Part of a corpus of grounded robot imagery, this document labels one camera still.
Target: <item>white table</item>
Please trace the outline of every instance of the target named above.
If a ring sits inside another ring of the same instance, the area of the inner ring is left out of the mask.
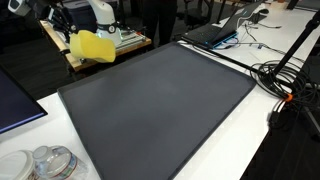
[[[301,10],[292,12],[275,10],[270,13],[270,16],[261,23],[271,26],[282,25],[283,28],[273,30],[261,27],[259,30],[252,31],[252,34],[260,42],[283,51],[289,49],[307,21],[313,16],[312,12]],[[319,31],[318,29],[312,33],[303,48],[296,53],[298,57],[306,59],[319,37]],[[244,30],[240,28],[239,32],[241,36]],[[248,65],[265,61],[258,60],[252,55],[255,52],[262,54],[261,57],[271,56],[268,54],[272,53],[267,49],[257,50],[245,45],[220,52]],[[276,53],[273,53],[272,56],[282,57]],[[216,60],[248,73],[234,64],[220,59]],[[259,87],[255,87],[209,137],[175,179],[239,179],[268,132],[268,115],[277,102],[278,99],[268,95]],[[87,179],[99,179],[59,96],[53,94],[39,100],[39,103],[49,115],[0,135],[0,157],[20,149],[34,150],[41,145],[64,145],[89,166],[90,172]]]

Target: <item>gray tray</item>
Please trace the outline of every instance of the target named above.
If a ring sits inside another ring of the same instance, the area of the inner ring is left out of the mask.
[[[172,43],[58,90],[102,179],[172,179],[252,90]]]

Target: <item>yellow sponge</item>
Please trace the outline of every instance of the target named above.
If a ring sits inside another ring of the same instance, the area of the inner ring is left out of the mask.
[[[116,58],[116,48],[110,39],[99,38],[86,30],[71,34],[70,51],[74,57],[94,59],[101,63],[113,62]]]

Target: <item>clear plastic container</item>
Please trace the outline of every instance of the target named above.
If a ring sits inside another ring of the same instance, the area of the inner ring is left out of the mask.
[[[16,151],[0,158],[1,180],[38,180],[30,151]]]
[[[86,179],[87,166],[63,146],[41,146],[33,152],[35,172],[43,179]]]

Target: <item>laptop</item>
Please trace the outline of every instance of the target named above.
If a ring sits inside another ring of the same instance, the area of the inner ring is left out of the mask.
[[[47,112],[0,65],[0,134]]]
[[[222,42],[234,38],[237,35],[237,26],[241,26],[245,19],[249,18],[261,3],[262,0],[259,0],[235,10],[222,28],[207,24],[185,33],[181,39],[204,48],[213,49]]]

